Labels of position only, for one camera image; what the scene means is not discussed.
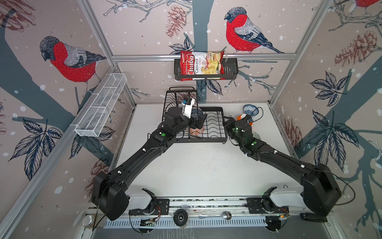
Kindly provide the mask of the blue triangle patterned bowl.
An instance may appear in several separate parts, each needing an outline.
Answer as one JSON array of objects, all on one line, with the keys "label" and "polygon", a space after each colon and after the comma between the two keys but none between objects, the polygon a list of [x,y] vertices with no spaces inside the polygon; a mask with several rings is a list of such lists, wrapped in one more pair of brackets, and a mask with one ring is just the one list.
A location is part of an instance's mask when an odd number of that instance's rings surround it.
[{"label": "blue triangle patterned bowl", "polygon": [[191,116],[199,116],[203,115],[203,111],[200,108],[193,108],[191,112]]}]

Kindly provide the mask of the black round tape roll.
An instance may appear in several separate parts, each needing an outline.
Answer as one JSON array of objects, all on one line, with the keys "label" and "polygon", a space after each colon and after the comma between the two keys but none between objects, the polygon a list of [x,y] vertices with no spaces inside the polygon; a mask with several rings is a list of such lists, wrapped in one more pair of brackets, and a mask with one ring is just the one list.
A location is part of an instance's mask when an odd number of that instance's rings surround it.
[{"label": "black round tape roll", "polygon": [[187,226],[188,219],[189,219],[189,216],[185,209],[176,210],[173,216],[173,221],[175,225],[180,228],[184,228]]}]

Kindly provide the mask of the red orange patterned bowl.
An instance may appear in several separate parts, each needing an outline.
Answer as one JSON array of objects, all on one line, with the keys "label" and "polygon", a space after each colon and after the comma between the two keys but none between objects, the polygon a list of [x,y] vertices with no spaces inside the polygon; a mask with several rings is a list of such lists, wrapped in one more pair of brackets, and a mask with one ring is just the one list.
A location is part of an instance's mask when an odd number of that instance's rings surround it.
[{"label": "red orange patterned bowl", "polygon": [[199,129],[199,128],[196,128],[196,129],[190,128],[190,134],[191,135],[195,135],[195,136],[202,135],[204,133],[204,131],[205,131],[204,127],[202,127],[201,129]]}]

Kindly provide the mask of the green patterned bowl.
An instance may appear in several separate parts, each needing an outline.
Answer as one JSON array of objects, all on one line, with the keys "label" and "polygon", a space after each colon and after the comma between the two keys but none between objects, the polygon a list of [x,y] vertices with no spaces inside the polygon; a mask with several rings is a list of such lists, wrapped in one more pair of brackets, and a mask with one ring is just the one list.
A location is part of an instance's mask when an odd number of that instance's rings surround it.
[{"label": "green patterned bowl", "polygon": [[258,140],[261,140],[261,137],[260,137],[260,135],[258,134],[258,133],[256,133],[256,132],[252,132],[252,134],[253,134],[253,137],[254,138],[256,138],[256,139],[258,139]]}]

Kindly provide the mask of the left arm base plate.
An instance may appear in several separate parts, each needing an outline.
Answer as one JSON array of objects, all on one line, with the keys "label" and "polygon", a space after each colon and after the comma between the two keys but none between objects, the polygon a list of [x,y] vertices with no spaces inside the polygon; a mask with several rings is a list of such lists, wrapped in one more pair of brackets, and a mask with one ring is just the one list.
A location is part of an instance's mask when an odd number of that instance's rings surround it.
[{"label": "left arm base plate", "polygon": [[156,199],[149,203],[145,209],[134,209],[129,211],[130,216],[163,216],[169,214],[170,200]]}]

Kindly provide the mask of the black remote device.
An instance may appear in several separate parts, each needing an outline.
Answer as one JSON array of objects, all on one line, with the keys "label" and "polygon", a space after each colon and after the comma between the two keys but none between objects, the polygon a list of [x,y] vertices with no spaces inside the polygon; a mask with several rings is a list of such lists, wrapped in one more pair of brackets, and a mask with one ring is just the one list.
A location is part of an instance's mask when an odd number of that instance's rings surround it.
[{"label": "black remote device", "polygon": [[315,213],[300,213],[300,218],[303,221],[308,221],[308,222],[317,222],[317,223],[327,222],[327,218],[325,216],[319,216]]}]

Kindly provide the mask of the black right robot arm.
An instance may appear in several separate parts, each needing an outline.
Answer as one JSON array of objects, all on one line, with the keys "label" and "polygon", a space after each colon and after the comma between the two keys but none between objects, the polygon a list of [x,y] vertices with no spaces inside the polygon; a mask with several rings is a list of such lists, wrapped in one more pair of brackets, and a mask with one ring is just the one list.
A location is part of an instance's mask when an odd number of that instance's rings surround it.
[{"label": "black right robot arm", "polygon": [[246,156],[276,168],[300,184],[286,190],[269,188],[262,196],[263,209],[271,213],[276,208],[300,207],[327,216],[342,196],[330,169],[322,163],[303,163],[254,138],[248,119],[248,116],[240,120],[228,117],[223,127],[229,138],[237,142]]}]

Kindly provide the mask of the metal spoon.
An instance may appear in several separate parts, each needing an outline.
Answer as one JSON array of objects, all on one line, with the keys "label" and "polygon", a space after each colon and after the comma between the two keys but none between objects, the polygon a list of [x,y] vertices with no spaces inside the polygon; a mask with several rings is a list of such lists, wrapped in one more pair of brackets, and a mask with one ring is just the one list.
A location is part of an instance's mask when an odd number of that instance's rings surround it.
[{"label": "metal spoon", "polygon": [[215,218],[215,217],[219,217],[219,218],[223,218],[227,221],[231,220],[232,219],[232,214],[229,212],[229,211],[223,211],[221,214],[216,214],[216,215],[204,215],[204,214],[199,214],[198,215],[198,218],[199,219],[205,219],[205,218]]}]

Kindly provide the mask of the dark wall shelf basket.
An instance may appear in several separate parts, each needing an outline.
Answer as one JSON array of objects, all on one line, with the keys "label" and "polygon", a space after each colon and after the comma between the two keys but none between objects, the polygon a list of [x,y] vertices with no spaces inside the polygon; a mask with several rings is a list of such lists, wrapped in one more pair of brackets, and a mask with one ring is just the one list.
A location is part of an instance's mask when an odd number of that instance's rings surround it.
[{"label": "dark wall shelf basket", "polygon": [[202,65],[197,63],[182,65],[180,59],[174,63],[174,75],[177,81],[190,80],[235,80],[238,75],[238,63],[236,58],[224,58],[205,61]]}]

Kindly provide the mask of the black wire dish rack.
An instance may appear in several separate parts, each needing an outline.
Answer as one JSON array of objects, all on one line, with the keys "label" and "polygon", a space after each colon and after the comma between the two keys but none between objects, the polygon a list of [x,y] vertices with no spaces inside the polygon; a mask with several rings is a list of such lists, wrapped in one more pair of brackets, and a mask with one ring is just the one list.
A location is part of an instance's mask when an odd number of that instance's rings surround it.
[{"label": "black wire dish rack", "polygon": [[191,119],[194,128],[187,127],[177,135],[177,142],[216,142],[225,144],[227,135],[223,127],[225,122],[221,107],[202,107],[198,104],[198,93],[194,87],[170,87],[165,94],[162,120],[170,108],[183,108],[185,98],[192,98],[195,103],[191,109]]}]

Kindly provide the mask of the blue floral white bowl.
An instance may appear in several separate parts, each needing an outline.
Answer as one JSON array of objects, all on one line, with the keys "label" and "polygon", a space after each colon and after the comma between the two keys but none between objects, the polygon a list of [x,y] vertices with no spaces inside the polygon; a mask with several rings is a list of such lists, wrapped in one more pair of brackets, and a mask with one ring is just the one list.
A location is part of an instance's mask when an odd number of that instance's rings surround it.
[{"label": "blue floral white bowl", "polygon": [[259,109],[255,105],[246,104],[243,107],[243,112],[250,117],[255,117],[259,114]]}]

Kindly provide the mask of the red cassava chips bag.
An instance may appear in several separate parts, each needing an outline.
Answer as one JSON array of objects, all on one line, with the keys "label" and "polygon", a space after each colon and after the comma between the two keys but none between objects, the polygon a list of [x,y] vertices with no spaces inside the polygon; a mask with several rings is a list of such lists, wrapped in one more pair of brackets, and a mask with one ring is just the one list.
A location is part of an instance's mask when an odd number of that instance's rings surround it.
[{"label": "red cassava chips bag", "polygon": [[197,52],[181,51],[180,68],[181,75],[217,75],[224,74],[221,52]]}]

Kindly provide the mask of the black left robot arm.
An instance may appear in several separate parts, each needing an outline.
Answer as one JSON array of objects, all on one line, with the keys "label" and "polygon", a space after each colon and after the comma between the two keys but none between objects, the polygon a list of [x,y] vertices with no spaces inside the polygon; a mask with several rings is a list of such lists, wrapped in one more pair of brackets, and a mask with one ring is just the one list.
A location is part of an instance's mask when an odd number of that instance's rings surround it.
[{"label": "black left robot arm", "polygon": [[172,107],[165,112],[164,120],[150,134],[144,145],[123,164],[109,173],[100,172],[94,177],[91,200],[106,217],[114,221],[126,211],[130,197],[125,194],[133,180],[155,158],[177,141],[177,135],[186,128],[202,128],[207,114],[187,117],[183,110]]}]

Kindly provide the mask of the glass jar metal lid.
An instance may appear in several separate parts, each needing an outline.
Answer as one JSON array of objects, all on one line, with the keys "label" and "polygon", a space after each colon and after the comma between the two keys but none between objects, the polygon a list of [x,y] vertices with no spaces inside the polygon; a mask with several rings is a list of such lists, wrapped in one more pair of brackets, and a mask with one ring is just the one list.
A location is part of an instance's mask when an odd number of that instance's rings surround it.
[{"label": "glass jar metal lid", "polygon": [[94,214],[85,215],[82,220],[82,226],[85,229],[90,229],[95,225],[96,217]]}]

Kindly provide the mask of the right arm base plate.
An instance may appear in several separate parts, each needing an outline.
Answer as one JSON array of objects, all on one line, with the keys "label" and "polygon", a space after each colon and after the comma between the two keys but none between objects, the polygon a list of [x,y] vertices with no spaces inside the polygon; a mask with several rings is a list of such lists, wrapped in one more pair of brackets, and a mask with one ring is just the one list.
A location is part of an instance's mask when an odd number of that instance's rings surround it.
[{"label": "right arm base plate", "polygon": [[246,207],[250,214],[288,214],[288,207],[278,207],[270,199],[252,197],[246,199]]}]

